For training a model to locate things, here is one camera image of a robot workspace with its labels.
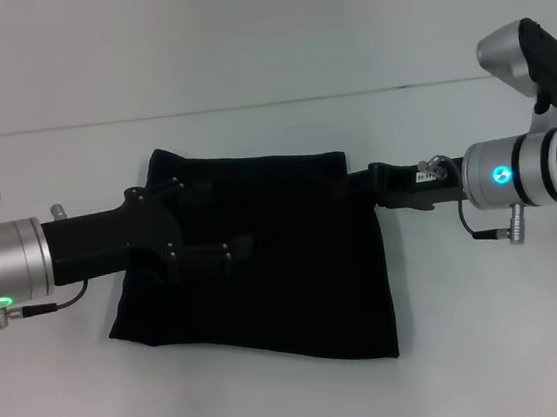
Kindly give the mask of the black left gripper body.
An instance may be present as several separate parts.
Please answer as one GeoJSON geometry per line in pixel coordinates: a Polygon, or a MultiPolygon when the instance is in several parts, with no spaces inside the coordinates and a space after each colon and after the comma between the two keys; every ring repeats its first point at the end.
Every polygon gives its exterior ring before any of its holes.
{"type": "Polygon", "coordinates": [[[129,188],[124,202],[100,213],[42,225],[58,286],[113,274],[139,261],[157,266],[183,249],[180,224],[164,203],[165,195],[129,188]]]}

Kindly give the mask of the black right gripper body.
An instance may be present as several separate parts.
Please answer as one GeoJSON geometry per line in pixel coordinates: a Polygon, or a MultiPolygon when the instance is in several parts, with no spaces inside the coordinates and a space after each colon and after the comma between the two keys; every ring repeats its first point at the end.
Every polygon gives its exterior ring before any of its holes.
{"type": "Polygon", "coordinates": [[[434,210],[437,203],[465,198],[460,172],[462,158],[436,155],[417,165],[368,166],[375,203],[388,209],[434,210]]]}

